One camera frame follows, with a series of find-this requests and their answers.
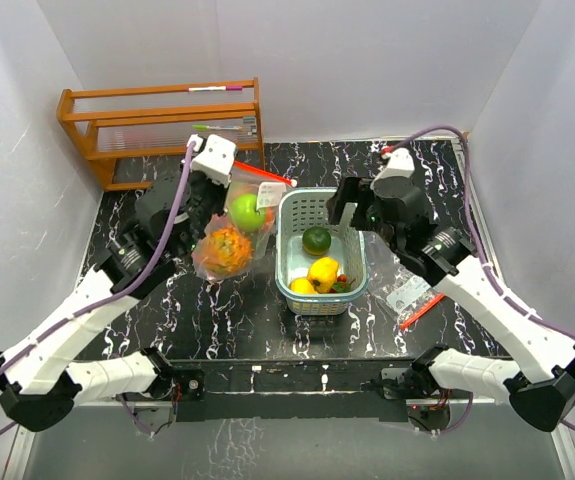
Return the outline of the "green lime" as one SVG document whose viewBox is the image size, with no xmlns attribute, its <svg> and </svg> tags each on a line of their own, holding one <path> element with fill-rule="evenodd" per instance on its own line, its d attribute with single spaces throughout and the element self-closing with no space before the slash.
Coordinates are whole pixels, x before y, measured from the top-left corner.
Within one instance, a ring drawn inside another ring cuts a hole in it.
<svg viewBox="0 0 575 480">
<path fill-rule="evenodd" d="M 246 193 L 232 201 L 229 207 L 229 217 L 238 230 L 251 233 L 265 224 L 266 210 L 257 208 L 256 194 Z"/>
</svg>

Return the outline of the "small orange pineapple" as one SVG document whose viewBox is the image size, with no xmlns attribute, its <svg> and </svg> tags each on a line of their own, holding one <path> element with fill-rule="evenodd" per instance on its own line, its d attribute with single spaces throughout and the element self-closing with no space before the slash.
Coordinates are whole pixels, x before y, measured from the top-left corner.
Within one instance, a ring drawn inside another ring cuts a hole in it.
<svg viewBox="0 0 575 480">
<path fill-rule="evenodd" d="M 253 259 L 251 240 L 234 226 L 211 232 L 200 245 L 198 261 L 212 276 L 232 276 L 244 270 Z"/>
</svg>

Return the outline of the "dark green round fruit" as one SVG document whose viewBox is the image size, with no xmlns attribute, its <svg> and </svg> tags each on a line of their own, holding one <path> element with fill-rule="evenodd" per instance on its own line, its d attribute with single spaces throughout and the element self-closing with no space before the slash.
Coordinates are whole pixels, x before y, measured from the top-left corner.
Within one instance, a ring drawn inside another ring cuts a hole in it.
<svg viewBox="0 0 575 480">
<path fill-rule="evenodd" d="M 313 226 L 302 234 L 303 249 L 310 255 L 323 256 L 331 247 L 331 234 L 323 227 Z"/>
</svg>

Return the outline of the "yellow bell pepper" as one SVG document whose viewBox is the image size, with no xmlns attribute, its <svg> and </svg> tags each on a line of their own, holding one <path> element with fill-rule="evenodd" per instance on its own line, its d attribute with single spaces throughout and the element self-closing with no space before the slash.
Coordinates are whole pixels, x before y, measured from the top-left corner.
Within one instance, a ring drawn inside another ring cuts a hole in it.
<svg viewBox="0 0 575 480">
<path fill-rule="evenodd" d="M 307 280 L 319 294 L 326 294 L 337 280 L 339 267 L 337 260 L 331 257 L 322 257 L 309 268 Z"/>
</svg>

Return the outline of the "cherry tomato bunch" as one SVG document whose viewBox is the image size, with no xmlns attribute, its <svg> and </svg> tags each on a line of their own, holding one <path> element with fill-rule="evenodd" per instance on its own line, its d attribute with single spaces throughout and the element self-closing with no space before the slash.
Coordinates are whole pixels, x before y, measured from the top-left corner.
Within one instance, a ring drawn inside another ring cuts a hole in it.
<svg viewBox="0 0 575 480">
<path fill-rule="evenodd" d="M 337 277 L 336 281 L 332 284 L 330 293 L 349 293 L 353 290 L 355 280 L 350 279 L 347 275 L 341 274 Z"/>
</svg>

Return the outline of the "yellow lemon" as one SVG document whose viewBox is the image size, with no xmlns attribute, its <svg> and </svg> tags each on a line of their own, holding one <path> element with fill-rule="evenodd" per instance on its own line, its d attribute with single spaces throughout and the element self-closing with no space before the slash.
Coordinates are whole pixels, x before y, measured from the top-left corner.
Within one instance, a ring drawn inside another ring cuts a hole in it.
<svg viewBox="0 0 575 480">
<path fill-rule="evenodd" d="M 300 294 L 300 295 L 315 295 L 317 294 L 317 290 L 314 285 L 306 278 L 300 277 L 294 279 L 289 288 L 292 292 Z"/>
</svg>

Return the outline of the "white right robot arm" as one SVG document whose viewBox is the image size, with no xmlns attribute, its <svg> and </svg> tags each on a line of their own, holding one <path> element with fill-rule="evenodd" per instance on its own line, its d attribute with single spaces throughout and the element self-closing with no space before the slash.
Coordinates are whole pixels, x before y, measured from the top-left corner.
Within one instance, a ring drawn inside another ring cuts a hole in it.
<svg viewBox="0 0 575 480">
<path fill-rule="evenodd" d="M 341 221 L 349 203 L 356 206 L 353 228 L 377 234 L 403 267 L 462 307 L 509 354 L 492 359 L 436 345 L 396 386 L 427 397 L 441 390 L 486 396 L 509 404 L 532 427 L 553 431 L 575 406 L 575 340 L 537 324 L 502 293 L 468 238 L 431 219 L 426 194 L 410 179 L 342 179 L 327 202 L 331 224 Z"/>
</svg>

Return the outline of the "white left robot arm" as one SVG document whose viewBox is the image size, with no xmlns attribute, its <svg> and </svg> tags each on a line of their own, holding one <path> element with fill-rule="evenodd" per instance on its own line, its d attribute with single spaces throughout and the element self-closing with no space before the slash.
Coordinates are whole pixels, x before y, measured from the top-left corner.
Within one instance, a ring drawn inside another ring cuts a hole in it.
<svg viewBox="0 0 575 480">
<path fill-rule="evenodd" d="M 146 299 L 176 272 L 224 210 L 229 183 L 201 171 L 156 181 L 134 216 L 110 241 L 63 303 L 16 346 L 0 351 L 0 406 L 32 432 L 63 420 L 75 407 L 134 393 L 161 399 L 177 383 L 174 367 L 154 347 L 110 360 L 78 354 L 106 326 Z"/>
</svg>

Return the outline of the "green white pen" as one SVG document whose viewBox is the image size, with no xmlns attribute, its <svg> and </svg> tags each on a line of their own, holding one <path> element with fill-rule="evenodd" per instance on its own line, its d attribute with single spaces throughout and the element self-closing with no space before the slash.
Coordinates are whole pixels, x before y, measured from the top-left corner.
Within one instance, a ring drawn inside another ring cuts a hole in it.
<svg viewBox="0 0 575 480">
<path fill-rule="evenodd" d="M 206 125 L 206 124 L 193 124 L 192 128 L 198 131 L 234 131 L 240 132 L 243 130 L 242 126 L 238 125 Z"/>
</svg>

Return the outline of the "light blue plastic basket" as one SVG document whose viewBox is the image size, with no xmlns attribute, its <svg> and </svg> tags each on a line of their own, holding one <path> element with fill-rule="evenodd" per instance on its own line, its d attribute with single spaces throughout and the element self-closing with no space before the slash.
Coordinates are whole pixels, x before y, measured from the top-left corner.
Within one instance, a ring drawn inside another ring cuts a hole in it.
<svg viewBox="0 0 575 480">
<path fill-rule="evenodd" d="M 356 206 L 328 218 L 333 188 L 298 188 L 281 200 L 276 216 L 275 279 L 289 309 L 298 315 L 345 312 L 366 291 L 365 241 L 352 225 Z"/>
</svg>

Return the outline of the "wooden shelf rack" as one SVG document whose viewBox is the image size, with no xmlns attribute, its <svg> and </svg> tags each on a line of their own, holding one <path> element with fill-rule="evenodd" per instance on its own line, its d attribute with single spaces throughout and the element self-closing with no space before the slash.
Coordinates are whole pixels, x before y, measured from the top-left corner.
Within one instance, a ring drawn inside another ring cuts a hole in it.
<svg viewBox="0 0 575 480">
<path fill-rule="evenodd" d="M 188 87 L 242 85 L 238 92 L 189 93 Z M 266 167 L 260 82 L 248 80 L 62 91 L 56 118 L 106 192 L 139 190 L 149 181 L 118 182 L 122 159 L 178 156 L 193 134 L 216 133 Z M 238 125 L 240 132 L 198 131 L 193 124 Z"/>
</svg>

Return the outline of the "pink white pen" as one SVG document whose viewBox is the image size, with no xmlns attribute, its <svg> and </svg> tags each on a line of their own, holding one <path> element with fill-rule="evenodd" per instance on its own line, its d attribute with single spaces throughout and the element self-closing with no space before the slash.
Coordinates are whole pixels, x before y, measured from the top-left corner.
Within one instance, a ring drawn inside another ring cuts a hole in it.
<svg viewBox="0 0 575 480">
<path fill-rule="evenodd" d="M 189 93 L 199 93 L 199 92 L 238 92 L 242 91 L 245 87 L 242 85 L 210 85 L 201 87 L 188 87 L 187 92 Z"/>
</svg>

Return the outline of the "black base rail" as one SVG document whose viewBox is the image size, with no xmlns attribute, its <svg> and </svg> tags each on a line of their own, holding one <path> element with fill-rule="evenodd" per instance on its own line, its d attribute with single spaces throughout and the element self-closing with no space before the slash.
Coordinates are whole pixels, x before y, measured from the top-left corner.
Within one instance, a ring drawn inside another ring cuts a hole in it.
<svg viewBox="0 0 575 480">
<path fill-rule="evenodd" d="M 137 402 L 170 408 L 175 422 L 366 418 L 422 431 L 455 423 L 467 396 L 404 388 L 405 360 L 175 361 L 172 376 Z"/>
</svg>

